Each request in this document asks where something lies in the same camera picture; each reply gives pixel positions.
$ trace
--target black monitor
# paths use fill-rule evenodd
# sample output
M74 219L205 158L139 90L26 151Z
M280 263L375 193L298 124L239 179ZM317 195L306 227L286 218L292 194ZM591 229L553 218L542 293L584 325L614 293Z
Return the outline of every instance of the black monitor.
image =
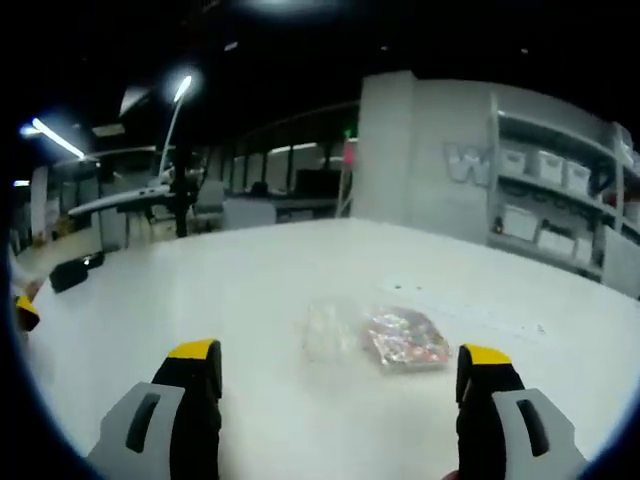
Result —
M332 198L338 196L340 170L298 170L296 196Z

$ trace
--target storage bin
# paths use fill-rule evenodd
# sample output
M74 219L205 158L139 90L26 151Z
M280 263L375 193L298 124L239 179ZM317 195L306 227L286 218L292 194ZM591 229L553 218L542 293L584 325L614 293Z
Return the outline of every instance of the storage bin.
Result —
M558 255L571 257L576 242L573 238L559 235L550 230L542 229L538 235L538 247Z
M533 174L545 182L562 185L564 162L564 158L558 155L539 150L533 158Z
M571 192L580 195L589 195L589 179L591 178L591 170L576 162L566 162L567 175L565 187Z
M533 241L538 229L538 217L524 208L505 205L502 232L523 240Z
M631 223L635 224L637 227L640 227L640 200L625 203L624 216L628 220L631 220Z
M574 257L580 263L586 265L591 263L593 256L593 238L578 237L576 238L576 251Z
M501 172L507 175L524 175L527 156L515 150L502 150Z

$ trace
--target white table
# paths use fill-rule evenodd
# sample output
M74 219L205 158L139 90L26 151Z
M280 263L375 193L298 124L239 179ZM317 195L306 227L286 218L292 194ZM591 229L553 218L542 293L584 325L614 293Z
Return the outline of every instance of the white table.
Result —
M357 220L130 249L60 295L47 284L35 302L34 375L86 454L104 414L171 348L215 336L223 479L430 479L454 469L455 362L409 376L382 376L359 351L310 364L302 331L323 298L418 306L452 344L503 350L575 424L588 458L640 375L638 302L524 258Z
M71 217L86 215L109 208L125 207L141 201L160 201L170 197L169 185L159 185L156 187L144 187L126 192L114 193L107 197L98 198L92 202L84 203L67 212Z

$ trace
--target fluorescent light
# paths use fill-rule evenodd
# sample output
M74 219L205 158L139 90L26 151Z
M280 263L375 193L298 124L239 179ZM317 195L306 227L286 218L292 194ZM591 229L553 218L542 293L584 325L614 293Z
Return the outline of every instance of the fluorescent light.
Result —
M182 80L182 83L180 83L178 91L176 92L176 96L173 97L173 103L176 103L178 100L180 100L180 97L185 94L185 92L189 88L189 85L191 85L191 75L187 75L186 77L184 77L184 80Z
M32 137L34 135L40 135L40 130L32 127L31 125L24 125L20 129L20 135L22 135L23 137Z
M33 125L40 133L44 133L47 137L49 137L51 140L53 140L54 142L56 142L58 145L60 145L63 148L66 148L67 150L69 150L71 153L73 153L74 155L76 155L78 158L84 158L84 153L82 153L79 149L77 149L76 147L74 147L73 145L71 145L69 142L67 142L64 138L62 138L60 135L58 135L56 132L54 132L53 130L51 130L49 127L47 127L44 123L42 123L39 119L34 118L31 121L31 125Z
M317 143L302 143L300 145L294 145L293 149L294 150L304 150L305 148L313 148L313 147L317 147L318 144Z
M293 149L294 150L304 150L305 148L313 148L313 147L317 147L317 146L318 146L317 143L300 143L298 145L294 145ZM288 146L288 147L278 147L278 148L274 148L269 153L288 152L290 148L291 148L290 146Z

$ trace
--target plastic bag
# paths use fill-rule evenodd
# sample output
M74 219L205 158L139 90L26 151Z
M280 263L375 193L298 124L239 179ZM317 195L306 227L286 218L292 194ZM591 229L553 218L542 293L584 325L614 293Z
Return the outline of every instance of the plastic bag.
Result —
M365 348L386 370L413 371L445 366L451 348L423 313L400 307L371 309L365 323Z
M303 352L311 363L342 366L366 365L369 353L390 371L441 367L451 358L449 344L423 313L348 297L312 302Z

